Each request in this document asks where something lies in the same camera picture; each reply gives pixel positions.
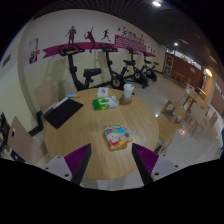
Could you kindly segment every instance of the tissue box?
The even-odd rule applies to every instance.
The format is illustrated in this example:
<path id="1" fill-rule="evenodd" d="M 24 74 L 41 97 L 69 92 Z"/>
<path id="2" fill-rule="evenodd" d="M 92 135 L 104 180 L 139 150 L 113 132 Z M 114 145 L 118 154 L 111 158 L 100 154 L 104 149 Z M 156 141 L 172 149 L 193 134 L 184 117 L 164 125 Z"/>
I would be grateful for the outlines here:
<path id="1" fill-rule="evenodd" d="M 109 143 L 110 149 L 118 148 L 119 146 L 133 140 L 132 132 L 129 131 L 125 125 L 105 128 L 104 134 Z"/>
<path id="2" fill-rule="evenodd" d="M 107 96 L 108 96 L 108 87 L 99 87 L 96 97 L 102 98 Z"/>
<path id="3" fill-rule="evenodd" d="M 119 104 L 119 101 L 117 100 L 116 96 L 103 97 L 103 98 L 93 100 L 93 109 L 104 110 L 104 109 L 117 107 L 118 104 Z"/>

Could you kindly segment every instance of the black mat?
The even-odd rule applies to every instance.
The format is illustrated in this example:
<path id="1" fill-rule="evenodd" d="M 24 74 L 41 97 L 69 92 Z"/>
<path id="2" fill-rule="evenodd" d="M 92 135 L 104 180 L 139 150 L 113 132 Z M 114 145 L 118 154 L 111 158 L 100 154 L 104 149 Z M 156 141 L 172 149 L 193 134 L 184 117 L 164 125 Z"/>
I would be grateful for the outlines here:
<path id="1" fill-rule="evenodd" d="M 55 128 L 60 128 L 83 104 L 67 99 L 55 109 L 51 108 L 43 117 Z"/>

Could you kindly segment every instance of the silhouette figure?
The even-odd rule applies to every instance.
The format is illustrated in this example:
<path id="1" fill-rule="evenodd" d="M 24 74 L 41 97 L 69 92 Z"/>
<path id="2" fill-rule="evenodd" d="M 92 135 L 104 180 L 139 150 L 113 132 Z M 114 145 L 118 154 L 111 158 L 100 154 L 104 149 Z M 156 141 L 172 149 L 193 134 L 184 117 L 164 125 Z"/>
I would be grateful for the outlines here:
<path id="1" fill-rule="evenodd" d="M 104 31 L 104 38 L 102 38 L 101 40 L 103 40 L 103 39 L 105 39 L 107 37 L 108 41 L 110 41 L 107 34 L 109 34 L 108 33 L 108 29 Z"/>
<path id="2" fill-rule="evenodd" d="M 92 32 L 93 32 L 93 27 L 92 27 L 92 30 L 91 31 L 87 31 L 88 35 L 86 37 L 86 35 L 84 34 L 84 37 L 85 39 L 90 39 L 91 43 L 92 43 L 92 48 L 89 50 L 90 53 L 92 53 L 92 49 L 95 47 L 95 40 L 94 40 L 94 37 L 92 35 Z"/>
<path id="3" fill-rule="evenodd" d="M 67 35 L 69 34 L 69 40 L 68 40 L 68 44 L 70 44 L 70 42 L 74 43 L 74 37 L 76 34 L 76 30 L 74 29 L 74 26 L 72 26 L 72 28 L 68 31 Z"/>

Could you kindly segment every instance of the wall sign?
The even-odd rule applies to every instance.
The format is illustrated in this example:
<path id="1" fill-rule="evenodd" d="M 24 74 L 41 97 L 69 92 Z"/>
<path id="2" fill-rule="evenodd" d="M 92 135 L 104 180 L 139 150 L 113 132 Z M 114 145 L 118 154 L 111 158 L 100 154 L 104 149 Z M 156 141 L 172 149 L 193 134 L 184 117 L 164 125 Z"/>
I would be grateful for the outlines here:
<path id="1" fill-rule="evenodd" d="M 32 64 L 37 61 L 37 55 L 40 53 L 40 50 L 38 49 L 38 38 L 30 41 L 29 52 L 29 63 Z"/>
<path id="2" fill-rule="evenodd" d="M 195 73 L 195 69 L 194 68 L 190 68 L 190 71 Z"/>
<path id="3" fill-rule="evenodd" d="M 11 54 L 3 61 L 2 67 L 5 66 L 5 64 L 10 60 Z"/>

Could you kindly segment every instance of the wall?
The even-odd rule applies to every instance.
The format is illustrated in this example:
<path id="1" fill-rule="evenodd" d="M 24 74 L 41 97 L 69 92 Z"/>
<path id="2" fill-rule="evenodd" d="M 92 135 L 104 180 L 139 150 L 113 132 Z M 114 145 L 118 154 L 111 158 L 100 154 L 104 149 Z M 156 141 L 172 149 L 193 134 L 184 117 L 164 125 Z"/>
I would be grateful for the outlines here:
<path id="1" fill-rule="evenodd" d="M 17 63 L 18 48 L 26 26 L 18 32 L 2 57 L 0 64 L 0 113 L 4 112 L 9 124 L 16 115 L 24 128 L 30 131 L 33 126 L 37 125 L 37 122 L 24 99 Z M 3 67 L 3 62 L 8 55 L 11 55 L 10 60 Z"/>
<path id="2" fill-rule="evenodd" d="M 159 63 L 159 65 L 157 65 L 156 68 L 155 68 L 156 71 L 163 72 L 163 65 L 164 65 L 164 61 L 165 61 L 165 56 L 166 56 L 166 46 L 158 44 L 156 57 L 153 59 L 153 61 Z"/>
<path id="3" fill-rule="evenodd" d="M 36 20 L 29 21 L 22 30 L 16 35 L 8 47 L 0 66 L 0 112 L 4 112 L 9 123 L 14 116 L 17 116 L 27 131 L 30 131 L 37 125 L 36 112 L 40 110 L 37 105 L 33 90 L 51 80 L 55 86 L 58 98 L 61 99 L 68 93 L 76 92 L 68 66 L 68 59 L 62 58 L 59 54 L 45 57 L 46 49 L 68 43 L 68 33 L 71 26 L 74 26 L 77 34 L 74 42 L 90 44 L 90 39 L 85 39 L 84 34 L 93 27 L 93 37 L 96 42 L 114 44 L 115 35 L 122 36 L 124 31 L 131 31 L 138 37 L 138 40 L 144 39 L 147 52 L 152 54 L 149 60 L 160 64 L 156 69 L 162 71 L 165 46 L 158 45 L 155 40 L 142 32 L 137 27 L 120 20 L 114 16 L 90 11 L 90 10 L 63 10 L 47 14 Z M 108 29 L 107 38 L 104 37 L 104 31 Z M 38 38 L 37 61 L 29 63 L 31 52 L 29 49 L 30 41 Z M 110 74 L 106 66 L 105 53 L 101 49 L 86 48 L 86 52 L 74 55 L 74 64 L 78 67 L 77 76 L 81 82 L 84 82 L 83 71 L 86 68 L 102 69 L 102 74 L 94 77 L 95 82 L 90 84 L 100 84 L 110 80 Z M 2 67 L 5 58 L 11 54 L 10 61 Z M 110 55 L 113 61 L 113 69 L 120 72 L 124 66 L 123 60 L 130 60 L 130 54 L 122 48 L 118 48 L 118 53 Z M 141 68 L 144 64 L 143 55 L 134 56 L 136 67 Z"/>
<path id="4" fill-rule="evenodd" d="M 224 82 L 218 75 L 216 77 L 216 82 L 221 89 L 221 93 L 218 91 L 217 88 L 215 88 L 211 103 L 215 107 L 215 109 L 220 113 L 220 115 L 223 116 L 224 115 L 224 100 L 222 98 L 222 94 L 224 94 Z"/>
<path id="5" fill-rule="evenodd" d="M 193 87 L 197 88 L 197 87 L 202 86 L 202 82 L 203 82 L 203 71 L 202 70 L 199 70 L 195 66 L 192 66 L 190 63 L 183 61 L 181 58 L 179 58 L 173 54 L 166 53 L 166 55 L 174 57 L 173 67 L 172 67 L 172 71 L 171 71 L 172 77 L 175 77 L 176 76 L 175 72 L 178 72 L 185 76 L 185 81 L 187 81 L 188 78 L 191 78 L 190 85 L 192 85 Z M 190 68 L 194 68 L 195 73 L 190 71 Z"/>
<path id="6" fill-rule="evenodd" d="M 92 27 L 95 41 L 109 44 L 115 43 L 115 35 L 122 36 L 124 35 L 124 31 L 131 31 L 138 38 L 141 37 L 141 39 L 144 39 L 143 45 L 146 46 L 148 52 L 155 56 L 155 58 L 150 57 L 150 60 L 158 62 L 160 64 L 159 71 L 162 71 L 165 46 L 158 47 L 155 40 L 130 23 L 114 16 L 91 10 L 72 9 L 50 13 L 32 21 L 23 43 L 21 43 L 19 56 L 21 59 L 20 64 L 23 65 L 21 74 L 25 77 L 27 94 L 30 96 L 33 104 L 31 107 L 34 106 L 36 111 L 39 110 L 39 106 L 37 105 L 33 90 L 48 80 L 53 82 L 59 99 L 68 93 L 76 92 L 69 72 L 67 57 L 61 57 L 59 54 L 46 57 L 48 53 L 45 53 L 49 48 L 68 43 L 68 36 L 65 36 L 68 30 L 71 29 L 71 26 L 74 26 L 76 29 L 74 42 L 81 43 L 82 46 L 90 43 L 89 39 L 84 38 L 84 34 L 87 34 L 87 31 L 91 31 Z M 106 29 L 108 29 L 110 41 L 107 38 L 101 41 L 104 37 L 103 32 Z M 37 55 L 37 61 L 29 64 L 29 44 L 35 38 L 38 38 L 40 53 Z M 119 47 L 118 51 L 118 53 L 110 54 L 110 58 L 113 61 L 113 69 L 119 73 L 125 65 L 123 60 L 130 60 L 131 57 L 126 49 Z M 136 60 L 136 67 L 141 68 L 144 64 L 143 55 L 134 56 L 134 59 Z M 73 55 L 73 61 L 78 67 L 78 79 L 83 83 L 85 80 L 83 78 L 84 69 L 97 67 L 102 69 L 102 74 L 94 77 L 94 83 L 90 87 L 110 81 L 105 53 L 101 49 L 93 49 L 92 53 L 90 53 L 87 47 L 84 53 Z M 133 74 L 132 68 L 129 68 L 129 72 L 126 73 L 126 75 L 130 74 Z"/>

